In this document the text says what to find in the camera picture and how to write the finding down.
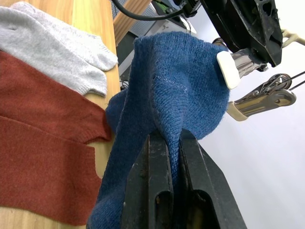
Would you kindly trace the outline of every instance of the chrome clip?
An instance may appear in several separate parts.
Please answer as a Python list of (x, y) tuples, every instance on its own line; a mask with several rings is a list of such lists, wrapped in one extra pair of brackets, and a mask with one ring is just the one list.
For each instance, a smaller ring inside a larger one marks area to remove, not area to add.
[(244, 121), (251, 115), (294, 104), (296, 95), (288, 90), (291, 80), (288, 74), (272, 76), (243, 98), (229, 102), (227, 113), (236, 121)]

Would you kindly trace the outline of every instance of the black cable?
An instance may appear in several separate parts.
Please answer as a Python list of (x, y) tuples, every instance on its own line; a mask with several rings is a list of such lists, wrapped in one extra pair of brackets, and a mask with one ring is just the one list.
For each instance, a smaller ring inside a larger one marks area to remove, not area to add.
[(165, 19), (170, 19), (183, 14), (183, 10), (178, 10), (174, 13), (166, 14), (166, 15), (159, 15), (159, 16), (142, 16), (138, 14), (134, 14), (128, 10), (126, 10), (119, 2), (119, 0), (111, 0), (113, 4), (127, 17), (139, 20), (139, 21), (161, 21)]

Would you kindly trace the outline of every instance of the white wall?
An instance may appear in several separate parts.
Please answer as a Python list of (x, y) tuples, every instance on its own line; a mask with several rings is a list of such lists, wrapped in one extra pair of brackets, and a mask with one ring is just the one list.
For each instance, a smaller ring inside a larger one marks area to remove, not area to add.
[[(281, 27), (305, 34), (303, 1), (275, 2)], [(190, 21), (200, 39), (211, 42), (219, 37), (203, 8)], [(281, 65), (245, 76), (231, 91), (231, 100), (276, 73), (293, 76), (304, 71), (304, 57), (305, 47), (291, 44), (283, 50)], [(225, 114), (217, 129), (200, 140), (224, 172), (248, 229), (305, 229), (305, 85), (294, 93), (294, 105), (244, 122)]]

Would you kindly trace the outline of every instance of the wooden table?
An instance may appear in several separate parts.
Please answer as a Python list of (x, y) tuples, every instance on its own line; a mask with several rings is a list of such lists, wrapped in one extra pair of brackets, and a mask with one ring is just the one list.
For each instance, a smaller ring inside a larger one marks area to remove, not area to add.
[[(23, 0), (36, 8), (80, 30), (102, 37), (104, 44), (116, 53), (109, 0)], [(0, 0), (1, 6), (10, 6), (18, 0)], [(88, 94), (86, 97), (105, 109), (109, 100), (120, 91), (118, 67), (106, 72), (107, 96)], [(95, 167), (102, 177), (113, 142), (92, 143), (95, 148)], [(29, 211), (0, 207), (0, 229), (85, 229), (62, 224)]]

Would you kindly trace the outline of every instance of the black machine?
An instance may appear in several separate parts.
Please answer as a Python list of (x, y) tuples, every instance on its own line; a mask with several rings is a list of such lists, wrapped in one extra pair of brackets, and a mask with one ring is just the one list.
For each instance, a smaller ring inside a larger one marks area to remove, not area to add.
[[(164, 20), (184, 14), (192, 17), (202, 5), (224, 43), (233, 53), (248, 50), (259, 60), (259, 71), (282, 59), (283, 35), (275, 0), (174, 0), (181, 10), (147, 17), (115, 6), (143, 21)], [(180, 137), (180, 177), (183, 179), (182, 228), (246, 229), (228, 183), (214, 161), (187, 130)], [(122, 229), (173, 228), (174, 194), (165, 140), (151, 133), (127, 181), (121, 218)]]

